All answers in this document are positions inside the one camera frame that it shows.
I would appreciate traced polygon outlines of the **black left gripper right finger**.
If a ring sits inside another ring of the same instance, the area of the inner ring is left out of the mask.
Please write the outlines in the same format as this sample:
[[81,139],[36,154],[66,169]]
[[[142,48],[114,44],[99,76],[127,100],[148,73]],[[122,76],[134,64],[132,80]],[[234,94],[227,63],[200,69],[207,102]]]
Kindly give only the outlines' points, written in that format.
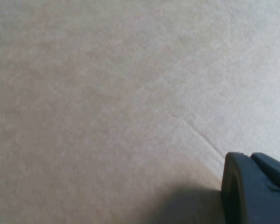
[[258,165],[271,182],[280,188],[280,161],[264,153],[253,153],[251,159]]

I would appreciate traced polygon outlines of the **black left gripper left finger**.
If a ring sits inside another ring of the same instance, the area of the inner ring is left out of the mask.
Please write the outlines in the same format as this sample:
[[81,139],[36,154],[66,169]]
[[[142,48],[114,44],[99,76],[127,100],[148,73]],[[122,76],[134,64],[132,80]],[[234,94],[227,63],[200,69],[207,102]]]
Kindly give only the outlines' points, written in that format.
[[280,224],[280,188],[251,156],[226,154],[221,197],[228,224]]

